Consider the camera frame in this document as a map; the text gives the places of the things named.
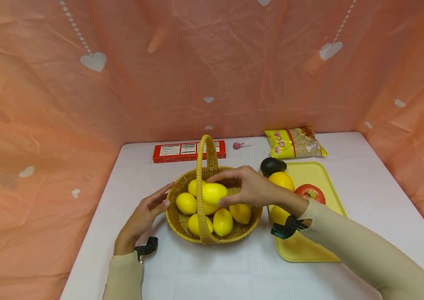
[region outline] pink candy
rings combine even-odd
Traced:
[[[240,149],[240,147],[242,146],[242,145],[244,145],[245,143],[244,142],[242,142],[242,143],[240,143],[240,142],[234,142],[233,143],[233,148],[235,149],[235,150],[238,150],[238,149]]]

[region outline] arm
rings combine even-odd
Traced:
[[[344,264],[378,290],[383,300],[424,300],[424,270],[372,231],[336,214],[315,200],[278,187],[248,166],[212,176],[208,182],[238,180],[241,191],[219,205],[278,205],[309,226],[301,233],[335,253]]]
[[[104,300],[142,300],[142,272],[137,252],[112,256]]]
[[[169,207],[165,192],[173,185],[169,183],[142,199],[118,234],[103,300],[142,300],[143,265],[137,259],[135,243]]]
[[[304,199],[292,197],[279,205],[295,217],[301,209],[294,202]],[[311,221],[301,234],[333,252],[383,300],[424,300],[424,270],[378,234],[314,200],[298,219]]]

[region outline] plastic snack bag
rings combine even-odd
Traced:
[[[324,157],[328,153],[315,138],[312,127],[264,130],[273,158]]]

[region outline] red box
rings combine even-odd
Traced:
[[[226,158],[225,141],[214,141],[218,158]],[[171,163],[177,161],[197,160],[200,142],[171,143],[156,145],[153,152],[154,163]],[[203,160],[206,160],[206,144],[203,148]]]

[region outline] fabric wall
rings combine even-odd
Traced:
[[[301,125],[424,215],[424,4],[0,0],[0,299],[58,299],[124,143]]]

